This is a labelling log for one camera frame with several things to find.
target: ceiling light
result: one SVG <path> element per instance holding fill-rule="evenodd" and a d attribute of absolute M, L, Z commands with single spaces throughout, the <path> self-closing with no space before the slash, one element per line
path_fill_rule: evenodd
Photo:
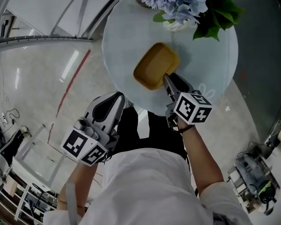
<path fill-rule="evenodd" d="M 33 34 L 33 32 L 34 32 L 34 29 L 31 29 L 28 36 L 31 36 Z"/>
<path fill-rule="evenodd" d="M 20 70 L 17 67 L 17 74 L 15 75 L 15 89 L 18 89 L 19 74 L 20 74 Z"/>
<path fill-rule="evenodd" d="M 69 71 L 70 71 L 72 65 L 74 64 L 75 60 L 77 59 L 78 54 L 79 54 L 78 51 L 75 50 L 75 52 L 74 52 L 73 55 L 71 56 L 69 62 L 67 63 L 64 72 L 63 72 L 62 75 L 61 75 L 61 78 L 62 78 L 62 79 L 65 79 L 65 78 L 67 77 L 67 74 L 69 73 Z"/>

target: green leaf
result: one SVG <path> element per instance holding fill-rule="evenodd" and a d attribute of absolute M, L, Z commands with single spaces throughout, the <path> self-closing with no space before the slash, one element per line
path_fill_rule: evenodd
<path fill-rule="evenodd" d="M 198 24 L 198 27 L 193 34 L 192 39 L 195 40 L 196 38 L 203 38 L 207 34 L 207 30 L 201 24 Z"/>
<path fill-rule="evenodd" d="M 238 13 L 238 12 L 231 12 L 231 16 L 233 17 L 234 23 L 238 23 L 239 17 L 240 17 L 240 13 Z"/>
<path fill-rule="evenodd" d="M 234 25 L 234 22 L 231 22 L 226 17 L 224 17 L 222 14 L 215 13 L 214 15 L 222 29 L 226 30 Z"/>
<path fill-rule="evenodd" d="M 224 8 L 224 11 L 229 11 L 229 12 L 243 12 L 244 11 L 243 8 L 236 6 L 230 0 L 223 0 L 223 8 Z"/>
<path fill-rule="evenodd" d="M 234 22 L 233 16 L 231 15 L 230 12 L 224 12 L 224 11 L 220 11 L 218 9 L 214 9 L 215 12 L 223 15 L 225 18 L 227 18 L 229 21 Z"/>
<path fill-rule="evenodd" d="M 220 30 L 219 27 L 211 27 L 211 28 L 209 28 L 208 33 L 205 35 L 205 37 L 214 38 L 214 39 L 220 41 L 219 37 L 217 36 L 217 34 L 219 33 L 219 30 Z"/>
<path fill-rule="evenodd" d="M 220 25 L 219 21 L 217 20 L 213 10 L 210 10 L 210 12 L 211 12 L 211 15 L 212 15 L 212 23 L 217 25 L 218 27 L 221 27 L 221 25 Z"/>
<path fill-rule="evenodd" d="M 173 23 L 173 22 L 175 22 L 175 19 L 168 19 L 167 20 L 169 23 Z"/>
<path fill-rule="evenodd" d="M 156 23 L 162 23 L 166 21 L 166 19 L 163 18 L 163 14 L 165 14 L 165 11 L 160 11 L 158 14 L 155 14 L 153 21 Z"/>

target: white shirt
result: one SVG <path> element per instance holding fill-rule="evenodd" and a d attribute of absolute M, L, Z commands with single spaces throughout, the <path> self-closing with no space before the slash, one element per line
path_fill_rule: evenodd
<path fill-rule="evenodd" d="M 102 193 L 79 225 L 213 225 L 219 213 L 237 225 L 251 224 L 225 182 L 207 187 L 200 200 L 188 164 L 178 154 L 138 149 L 114 155 L 104 166 Z M 68 225 L 67 211 L 44 215 L 44 225 Z"/>

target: black cable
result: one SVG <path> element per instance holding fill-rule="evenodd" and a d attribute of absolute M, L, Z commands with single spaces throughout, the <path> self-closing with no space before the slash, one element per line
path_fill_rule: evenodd
<path fill-rule="evenodd" d="M 1 67 L 1 72 L 2 72 L 2 95 L 3 95 L 4 102 L 8 102 L 9 98 L 8 98 L 8 96 L 6 96 L 6 94 L 4 92 L 4 72 L 3 72 L 3 68 L 2 68 L 1 52 L 0 52 L 0 67 Z"/>
<path fill-rule="evenodd" d="M 15 111 L 18 113 L 18 116 L 15 116 L 13 113 L 11 113 L 13 110 L 15 110 Z M 12 110 L 6 111 L 6 113 L 4 114 L 4 117 L 6 117 L 7 113 L 9 113 L 9 118 L 10 118 L 11 120 L 20 118 L 20 113 L 19 113 L 19 111 L 18 111 L 16 108 L 13 108 Z M 9 123 L 8 120 L 7 120 L 7 122 L 2 121 L 1 117 L 0 117 L 0 121 L 1 121 L 2 126 L 3 126 L 4 128 L 6 127 L 6 124 Z"/>
<path fill-rule="evenodd" d="M 239 152 L 239 153 L 237 154 L 237 157 L 238 157 L 238 158 L 241 157 L 244 153 L 246 153 L 246 151 L 250 148 L 250 144 L 251 144 L 251 143 L 256 144 L 256 145 L 260 145 L 259 143 L 250 141 L 249 144 L 248 144 L 247 149 L 246 149 L 245 151 Z"/>
<path fill-rule="evenodd" d="M 13 124 L 13 125 L 14 125 L 14 124 Z M 9 127 L 9 129 L 11 129 L 11 127 L 12 127 L 13 125 L 11 125 L 11 126 Z M 8 129 L 8 130 L 9 130 L 9 129 Z M 8 130 L 6 130 L 3 134 L 5 134 Z M 2 134 L 2 135 L 3 135 L 3 134 Z"/>
<path fill-rule="evenodd" d="M 258 199 L 258 201 L 260 202 L 260 203 L 262 203 L 261 202 L 261 200 L 260 200 L 260 197 L 259 197 L 259 194 L 258 194 L 258 188 L 256 187 L 256 185 L 255 184 L 250 184 L 251 186 L 254 186 L 255 188 L 256 188 L 256 196 L 257 196 L 257 199 Z"/>
<path fill-rule="evenodd" d="M 270 129 L 269 129 L 269 131 L 268 131 L 268 133 L 267 133 L 267 136 L 269 136 L 269 134 L 270 134 L 270 132 L 271 132 L 271 130 L 272 130 L 272 127 L 273 127 L 273 125 L 275 124 L 275 122 L 276 122 L 276 120 L 277 120 L 277 118 L 278 118 L 278 116 L 279 116 L 280 110 L 281 110 L 281 105 L 280 105 L 280 107 L 279 107 L 279 110 L 278 110 L 278 112 L 277 112 L 277 115 L 276 115 L 276 117 L 275 117 L 275 120 L 273 121 L 273 123 L 272 123 L 272 125 L 271 125 L 271 127 L 270 127 Z"/>
<path fill-rule="evenodd" d="M 97 182 L 97 184 L 100 186 L 100 188 L 102 188 L 100 183 L 96 179 L 93 178 L 93 180 L 95 180 Z"/>
<path fill-rule="evenodd" d="M 36 203 L 36 205 L 34 205 L 34 207 L 33 207 L 33 212 L 34 212 L 34 210 L 36 209 L 36 207 L 38 206 L 38 203 L 39 203 L 39 201 L 41 200 L 41 197 L 43 196 L 43 194 L 45 193 L 38 185 L 36 185 L 36 184 L 32 184 L 37 190 L 39 190 L 40 192 L 41 192 L 41 195 L 38 197 L 38 201 L 37 201 L 37 203 Z"/>
<path fill-rule="evenodd" d="M 31 203 L 29 202 L 28 205 L 29 205 L 29 209 L 30 209 L 31 215 L 32 215 L 32 217 L 34 218 L 34 215 L 33 215 L 34 212 L 33 212 L 32 208 L 31 208 Z"/>

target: red line on floor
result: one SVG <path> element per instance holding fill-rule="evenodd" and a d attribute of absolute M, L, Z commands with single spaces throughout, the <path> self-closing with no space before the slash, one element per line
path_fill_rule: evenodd
<path fill-rule="evenodd" d="M 82 61 L 81 61 L 81 63 L 79 64 L 79 66 L 78 66 L 76 72 L 74 73 L 74 75 L 73 75 L 73 77 L 72 77 L 72 79 L 71 79 L 69 85 L 67 86 L 66 92 L 64 93 L 64 95 L 63 95 L 63 97 L 62 97 L 62 99 L 61 99 L 61 101 L 60 101 L 60 104 L 59 104 L 59 106 L 58 106 L 57 114 L 56 114 L 56 116 L 55 116 L 56 118 L 57 118 L 57 115 L 58 115 L 58 113 L 59 113 L 59 111 L 60 111 L 60 109 L 61 109 L 61 106 L 62 106 L 62 104 L 63 104 L 63 102 L 64 102 L 64 100 L 65 100 L 65 98 L 66 98 L 66 96 L 67 96 L 67 93 L 69 92 L 69 90 L 70 90 L 70 88 L 71 88 L 71 86 L 72 86 L 72 84 L 73 84 L 73 82 L 74 82 L 74 79 L 76 78 L 77 74 L 79 73 L 79 71 L 80 71 L 82 65 L 84 64 L 84 62 L 85 62 L 86 58 L 89 56 L 89 54 L 90 54 L 90 49 L 86 52 L 84 58 L 82 59 Z"/>
<path fill-rule="evenodd" d="M 51 137 L 51 132 L 52 132 L 53 126 L 54 126 L 54 123 L 52 123 L 51 129 L 50 129 L 50 131 L 49 131 L 49 136 L 48 136 L 48 141 L 47 141 L 48 144 L 49 144 L 49 141 L 50 141 L 50 137 Z"/>

